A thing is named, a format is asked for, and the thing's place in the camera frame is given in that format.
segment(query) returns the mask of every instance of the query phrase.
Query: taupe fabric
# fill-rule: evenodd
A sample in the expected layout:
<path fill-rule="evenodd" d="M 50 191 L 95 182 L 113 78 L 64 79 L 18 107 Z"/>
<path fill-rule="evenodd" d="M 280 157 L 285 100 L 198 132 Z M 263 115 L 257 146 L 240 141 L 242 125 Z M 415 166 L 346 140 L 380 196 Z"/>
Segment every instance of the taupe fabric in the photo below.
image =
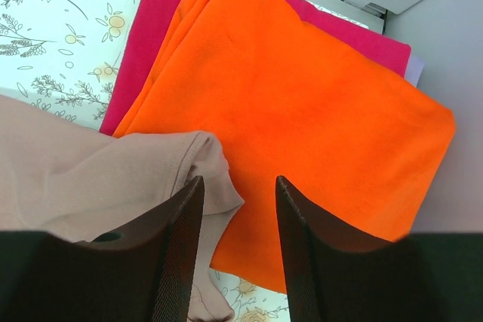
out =
<path fill-rule="evenodd" d="M 243 200 L 214 135 L 115 139 L 0 97 L 0 230 L 40 229 L 90 241 L 169 199 L 198 175 L 205 179 L 205 206 L 189 319 L 232 320 L 208 266 Z"/>

